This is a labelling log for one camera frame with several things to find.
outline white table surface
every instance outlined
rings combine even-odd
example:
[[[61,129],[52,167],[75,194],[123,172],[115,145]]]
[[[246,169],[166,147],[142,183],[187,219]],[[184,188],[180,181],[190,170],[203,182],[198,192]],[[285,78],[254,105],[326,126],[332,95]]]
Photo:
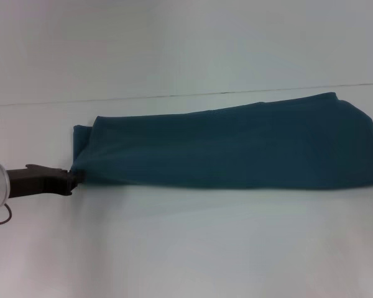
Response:
[[[97,115],[169,114],[335,91],[373,118],[373,86],[0,106],[0,163],[69,168]],[[13,199],[0,298],[373,297],[373,187],[80,187]],[[0,209],[0,219],[6,217]]]

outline white wall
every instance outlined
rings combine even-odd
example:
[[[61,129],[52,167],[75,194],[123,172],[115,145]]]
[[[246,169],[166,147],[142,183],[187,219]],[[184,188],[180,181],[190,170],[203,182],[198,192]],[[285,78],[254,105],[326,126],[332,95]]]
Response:
[[[373,83],[373,0],[0,0],[0,104]]]
[[[373,0],[0,0],[8,169],[69,168],[72,127],[97,115],[328,91],[373,118]],[[236,93],[191,95],[218,92]],[[172,94],[189,96],[152,97]],[[10,205],[0,298],[373,297],[373,187],[81,186]]]

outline teal cloth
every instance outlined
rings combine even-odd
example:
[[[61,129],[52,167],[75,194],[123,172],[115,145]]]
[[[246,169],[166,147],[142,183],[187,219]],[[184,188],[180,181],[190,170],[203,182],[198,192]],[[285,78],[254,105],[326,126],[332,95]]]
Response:
[[[335,93],[74,128],[85,183],[220,189],[373,184],[373,122]]]

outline cable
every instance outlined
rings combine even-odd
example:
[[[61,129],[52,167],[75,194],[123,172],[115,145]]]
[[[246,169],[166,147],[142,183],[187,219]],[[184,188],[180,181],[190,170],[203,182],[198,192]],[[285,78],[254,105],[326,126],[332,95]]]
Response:
[[[0,222],[0,225],[4,225],[4,224],[8,223],[8,222],[12,219],[12,211],[11,211],[11,208],[10,208],[7,204],[4,204],[4,206],[5,206],[5,208],[7,208],[9,216],[8,216],[8,219],[6,219],[6,220],[3,221],[3,222]]]

